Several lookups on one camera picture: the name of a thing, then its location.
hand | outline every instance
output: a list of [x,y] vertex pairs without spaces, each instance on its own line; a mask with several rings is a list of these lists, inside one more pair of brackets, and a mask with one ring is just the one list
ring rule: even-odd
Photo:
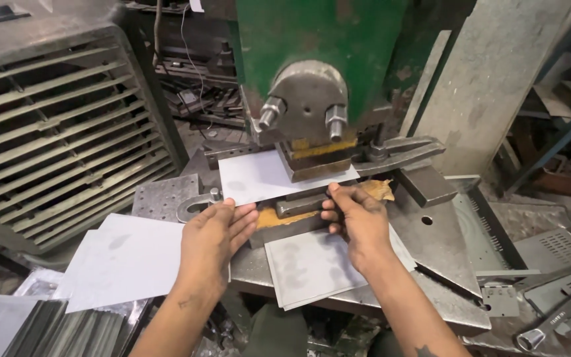
[[257,228],[259,212],[250,203],[235,207],[232,198],[206,208],[182,230],[178,282],[214,287],[219,295],[228,283],[228,263]]
[[389,240],[389,220],[382,203],[355,186],[333,182],[327,191],[332,199],[323,202],[321,218],[332,222],[330,233],[338,233],[347,241],[352,265],[365,279],[369,279],[368,274],[378,274],[381,264],[398,259]]

wire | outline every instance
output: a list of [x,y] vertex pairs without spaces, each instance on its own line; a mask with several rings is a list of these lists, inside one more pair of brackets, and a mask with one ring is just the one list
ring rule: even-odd
[[[190,6],[190,3],[186,4],[186,6],[184,7],[184,11],[182,12],[182,23],[179,26],[179,35],[182,37],[182,42],[184,42],[184,48],[186,48],[186,56],[188,57],[188,61],[191,62],[191,65],[193,65],[193,69],[195,69],[195,72],[197,73],[197,75],[200,76],[200,83],[202,83],[202,86],[200,88],[200,97],[199,97],[200,98],[200,106],[202,107],[202,112],[204,114],[206,114],[206,110],[204,110],[204,105],[202,103],[202,93],[204,92],[204,79],[202,78],[202,74],[197,70],[195,63],[193,63],[193,60],[191,59],[191,55],[188,53],[188,45],[186,44],[186,40],[184,39],[184,18],[186,16],[186,9],[188,9],[189,6]],[[210,129],[211,126],[212,126],[212,119],[210,120],[210,125],[206,130]]]
[[157,55],[160,53],[160,39],[158,36],[158,31],[160,28],[160,21],[163,17],[163,0],[158,0],[155,4],[155,21],[154,21],[154,61],[153,65],[154,68],[158,64],[159,56]]

forearm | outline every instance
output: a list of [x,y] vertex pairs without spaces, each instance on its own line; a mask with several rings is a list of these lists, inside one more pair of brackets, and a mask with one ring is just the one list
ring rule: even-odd
[[130,357],[189,357],[219,294],[212,287],[178,282],[138,340]]
[[405,357],[470,357],[396,257],[376,270],[369,284]]

metal louver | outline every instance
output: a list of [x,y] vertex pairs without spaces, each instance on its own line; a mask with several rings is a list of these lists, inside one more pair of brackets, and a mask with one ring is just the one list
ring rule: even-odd
[[[106,9],[125,19],[120,4],[101,3],[89,6],[111,4]],[[129,30],[100,14],[85,19],[90,28],[38,43],[37,34],[15,33],[52,21],[43,13],[0,23],[0,36],[20,41],[0,43],[0,244],[28,254],[127,207],[137,185],[176,176],[186,162],[168,112],[159,109],[159,88],[154,95],[152,77],[143,74],[153,70],[137,61],[142,45],[126,40]]]

wrench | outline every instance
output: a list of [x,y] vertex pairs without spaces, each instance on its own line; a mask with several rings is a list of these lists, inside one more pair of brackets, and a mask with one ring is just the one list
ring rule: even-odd
[[517,335],[515,341],[522,351],[530,352],[541,344],[548,333],[569,317],[571,317],[571,297],[548,315],[535,329]]

